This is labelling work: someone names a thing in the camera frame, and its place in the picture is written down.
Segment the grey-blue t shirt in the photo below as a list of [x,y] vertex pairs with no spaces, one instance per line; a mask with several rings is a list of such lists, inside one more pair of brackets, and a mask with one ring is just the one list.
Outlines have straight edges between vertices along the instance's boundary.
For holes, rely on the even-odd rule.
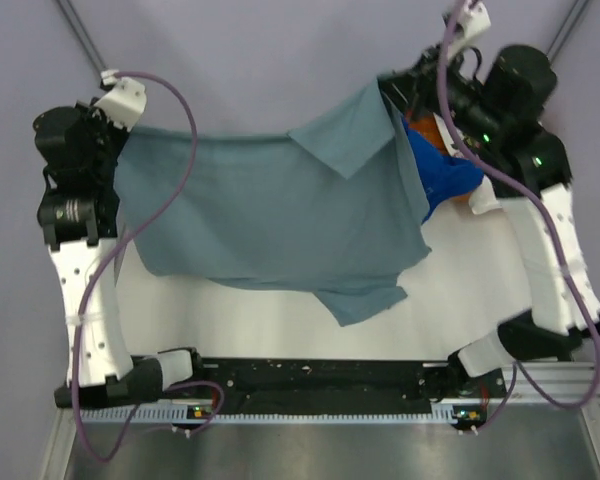
[[399,110],[370,84],[276,135],[137,128],[116,192],[145,268],[313,294],[349,326],[402,301],[429,211]]

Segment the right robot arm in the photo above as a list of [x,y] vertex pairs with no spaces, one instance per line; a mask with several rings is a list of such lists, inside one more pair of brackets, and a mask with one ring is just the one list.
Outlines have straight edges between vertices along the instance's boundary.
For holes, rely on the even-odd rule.
[[539,122],[557,85],[547,56],[503,47],[485,81],[465,78],[456,57],[447,70],[449,112],[486,166],[508,218],[531,293],[529,309],[452,353],[446,380],[456,394],[478,389],[484,374],[515,361],[568,358],[600,336],[600,301],[588,282],[572,215],[572,172],[563,142]]

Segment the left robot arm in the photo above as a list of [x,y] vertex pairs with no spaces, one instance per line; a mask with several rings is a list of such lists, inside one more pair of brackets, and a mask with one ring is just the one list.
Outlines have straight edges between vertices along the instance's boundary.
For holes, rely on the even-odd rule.
[[155,402],[173,386],[192,397],[206,387],[195,349],[133,356],[123,338],[114,177],[145,108],[145,100],[100,98],[53,108],[33,122],[34,143],[45,161],[37,221],[59,279],[69,340],[66,380],[54,392],[60,409]]

